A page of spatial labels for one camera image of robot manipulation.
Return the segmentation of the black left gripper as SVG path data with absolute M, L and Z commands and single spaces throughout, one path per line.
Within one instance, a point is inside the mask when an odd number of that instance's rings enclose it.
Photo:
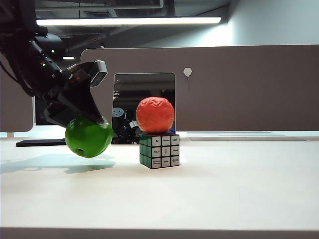
M 98 125 L 104 125 L 90 92 L 90 69 L 93 62 L 73 65 L 62 73 L 62 80 L 46 93 L 45 119 L 55 125 L 67 127 L 76 114 Z

